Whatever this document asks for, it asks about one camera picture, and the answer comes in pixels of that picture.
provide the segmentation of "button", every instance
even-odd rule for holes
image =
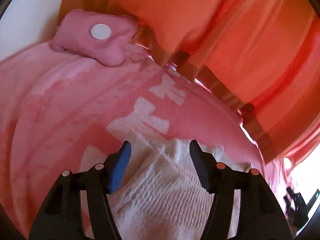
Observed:
[[[91,28],[91,35],[97,40],[105,40],[111,36],[111,29],[108,25],[99,23]]]

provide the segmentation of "orange fabric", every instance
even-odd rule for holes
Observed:
[[[240,109],[266,162],[319,119],[320,20],[307,0],[63,0],[60,20],[75,8],[137,19],[132,42]]]

